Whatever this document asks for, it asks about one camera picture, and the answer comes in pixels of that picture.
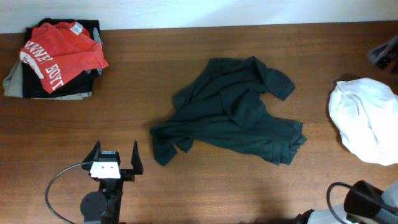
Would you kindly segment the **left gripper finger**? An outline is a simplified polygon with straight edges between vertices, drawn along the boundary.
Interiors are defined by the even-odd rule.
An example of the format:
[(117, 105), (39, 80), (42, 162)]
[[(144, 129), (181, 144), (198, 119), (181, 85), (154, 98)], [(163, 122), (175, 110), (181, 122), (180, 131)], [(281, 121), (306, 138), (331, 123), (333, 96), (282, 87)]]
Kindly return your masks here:
[(137, 141), (134, 141), (132, 156), (131, 156), (131, 165), (134, 174), (143, 174), (143, 165), (139, 155)]
[(89, 154), (85, 157), (83, 162), (93, 162), (98, 160), (98, 156), (101, 152), (101, 143), (97, 141), (94, 145), (93, 149), (89, 152)]

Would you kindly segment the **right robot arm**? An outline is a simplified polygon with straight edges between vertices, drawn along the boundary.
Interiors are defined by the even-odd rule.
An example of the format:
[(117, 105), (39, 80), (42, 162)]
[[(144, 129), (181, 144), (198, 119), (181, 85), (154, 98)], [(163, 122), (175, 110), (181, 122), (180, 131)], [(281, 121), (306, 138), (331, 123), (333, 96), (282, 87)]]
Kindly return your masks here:
[[(338, 81), (328, 112), (341, 142), (363, 162), (397, 163), (397, 95), (372, 78)], [(326, 210), (299, 214), (294, 223), (397, 223), (397, 184), (381, 190), (360, 180), (332, 183)]]

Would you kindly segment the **dark green t-shirt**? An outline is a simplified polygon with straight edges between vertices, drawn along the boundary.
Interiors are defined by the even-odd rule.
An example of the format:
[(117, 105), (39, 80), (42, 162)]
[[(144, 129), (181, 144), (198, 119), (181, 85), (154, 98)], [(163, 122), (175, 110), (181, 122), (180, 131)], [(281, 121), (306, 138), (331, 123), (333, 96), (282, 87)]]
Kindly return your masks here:
[(175, 113), (150, 129), (154, 159), (168, 164), (177, 150), (195, 140), (275, 165), (289, 165), (307, 140), (299, 121), (271, 115), (260, 99), (270, 93), (285, 100), (293, 81), (256, 57), (212, 58), (196, 80), (173, 98)]

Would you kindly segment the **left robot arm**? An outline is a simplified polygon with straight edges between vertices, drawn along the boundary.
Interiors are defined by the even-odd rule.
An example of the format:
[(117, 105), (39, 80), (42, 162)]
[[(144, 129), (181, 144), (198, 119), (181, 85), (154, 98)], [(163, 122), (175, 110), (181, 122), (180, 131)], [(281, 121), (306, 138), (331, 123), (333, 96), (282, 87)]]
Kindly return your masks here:
[(144, 168), (135, 142), (132, 149), (131, 169), (120, 168), (117, 151), (102, 151), (98, 141), (83, 160), (82, 169), (99, 183), (97, 191), (88, 193), (81, 201), (80, 212), (85, 223), (118, 224), (125, 182), (135, 181)]

